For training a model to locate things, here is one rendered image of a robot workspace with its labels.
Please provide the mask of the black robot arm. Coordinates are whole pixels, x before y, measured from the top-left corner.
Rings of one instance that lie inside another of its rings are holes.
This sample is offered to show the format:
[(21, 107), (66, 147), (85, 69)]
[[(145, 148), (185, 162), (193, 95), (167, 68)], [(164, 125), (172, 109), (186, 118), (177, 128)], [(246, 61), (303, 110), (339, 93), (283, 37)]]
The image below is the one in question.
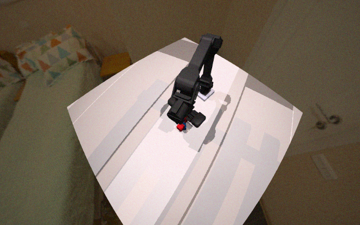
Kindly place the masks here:
[[(171, 95), (175, 102), (167, 113), (176, 124), (181, 125), (185, 121), (189, 106), (194, 103), (199, 92), (206, 96), (211, 91), (214, 83), (211, 76), (214, 55), (221, 48), (222, 42), (221, 36), (209, 33), (202, 35), (190, 63), (176, 77)], [(203, 66), (203, 74), (200, 77)]]

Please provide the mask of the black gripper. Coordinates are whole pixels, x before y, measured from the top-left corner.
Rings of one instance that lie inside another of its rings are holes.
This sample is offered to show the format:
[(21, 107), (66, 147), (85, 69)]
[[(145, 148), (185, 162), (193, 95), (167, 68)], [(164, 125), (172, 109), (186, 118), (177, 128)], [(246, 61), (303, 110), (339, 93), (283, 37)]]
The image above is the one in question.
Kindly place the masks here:
[[(175, 102), (175, 98), (171, 97), (170, 99), (168, 99), (168, 104), (170, 106), (172, 106), (174, 102)], [(194, 103), (195, 102), (196, 101), (194, 101)], [(197, 111), (193, 110), (195, 108), (193, 104), (189, 106), (189, 109), (187, 111), (188, 117), (186, 118), (186, 120), (188, 122), (191, 122), (191, 124), (196, 128), (199, 128), (199, 126), (205, 121), (206, 117), (201, 112), (198, 113)]]

